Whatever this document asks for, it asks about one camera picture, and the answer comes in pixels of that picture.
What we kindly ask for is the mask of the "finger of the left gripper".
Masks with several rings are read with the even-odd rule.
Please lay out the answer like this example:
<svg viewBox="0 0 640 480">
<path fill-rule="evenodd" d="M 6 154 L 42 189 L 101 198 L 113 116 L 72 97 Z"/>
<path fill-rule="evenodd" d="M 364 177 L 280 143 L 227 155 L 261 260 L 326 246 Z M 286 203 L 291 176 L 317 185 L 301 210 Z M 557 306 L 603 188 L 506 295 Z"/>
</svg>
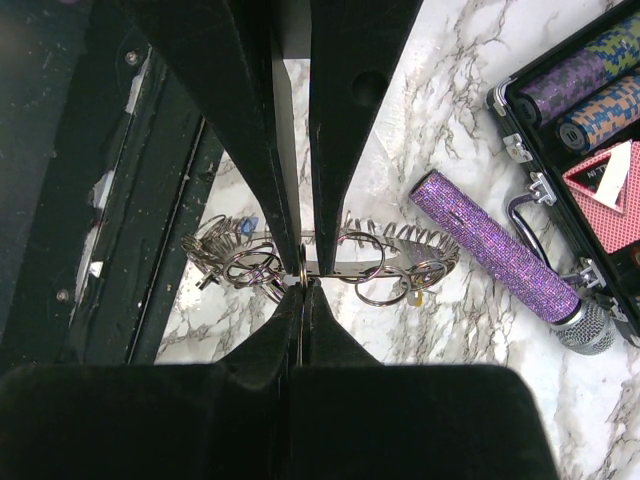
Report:
<svg viewBox="0 0 640 480">
<path fill-rule="evenodd" d="M 313 1 L 309 140 L 319 270 L 334 269 L 346 193 L 422 4 Z"/>
<path fill-rule="evenodd" d="M 299 268 L 291 83 L 270 1 L 121 1 L 259 202 L 285 270 Z"/>
</svg>

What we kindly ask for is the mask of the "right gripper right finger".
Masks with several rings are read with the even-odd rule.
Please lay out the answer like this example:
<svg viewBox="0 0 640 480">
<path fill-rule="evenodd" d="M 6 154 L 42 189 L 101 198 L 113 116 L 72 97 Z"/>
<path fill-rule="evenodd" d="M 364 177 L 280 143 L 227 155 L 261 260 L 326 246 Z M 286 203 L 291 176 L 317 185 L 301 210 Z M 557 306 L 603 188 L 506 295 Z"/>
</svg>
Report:
<svg viewBox="0 0 640 480">
<path fill-rule="evenodd" d="M 290 377 L 294 479 L 554 479 L 533 396 L 496 365 L 377 362 L 305 294 L 304 364 Z"/>
</svg>

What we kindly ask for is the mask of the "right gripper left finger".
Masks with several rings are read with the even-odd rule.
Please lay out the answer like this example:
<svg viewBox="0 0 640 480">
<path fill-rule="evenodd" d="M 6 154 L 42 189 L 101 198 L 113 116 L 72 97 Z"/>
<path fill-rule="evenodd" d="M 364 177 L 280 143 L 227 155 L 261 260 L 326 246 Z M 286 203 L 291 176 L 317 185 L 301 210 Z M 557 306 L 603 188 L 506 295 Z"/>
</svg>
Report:
<svg viewBox="0 0 640 480">
<path fill-rule="evenodd" d="M 1 380 L 5 479 L 281 479 L 303 292 L 221 360 L 32 365 Z"/>
</svg>

